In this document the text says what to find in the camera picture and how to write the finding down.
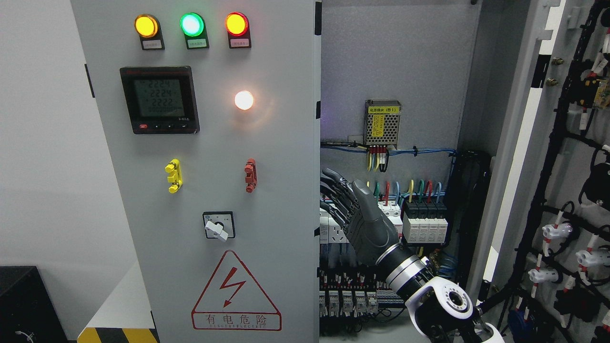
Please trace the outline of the dark grey robot hand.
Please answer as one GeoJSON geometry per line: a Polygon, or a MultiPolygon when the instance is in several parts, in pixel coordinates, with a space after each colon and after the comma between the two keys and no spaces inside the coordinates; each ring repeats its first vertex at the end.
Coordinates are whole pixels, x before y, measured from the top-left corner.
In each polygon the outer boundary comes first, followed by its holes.
{"type": "Polygon", "coordinates": [[[390,270],[409,258],[394,224],[379,209],[366,183],[349,182],[331,169],[322,170],[320,182],[320,192],[334,204],[320,202],[320,207],[342,228],[359,262],[390,270]]]}

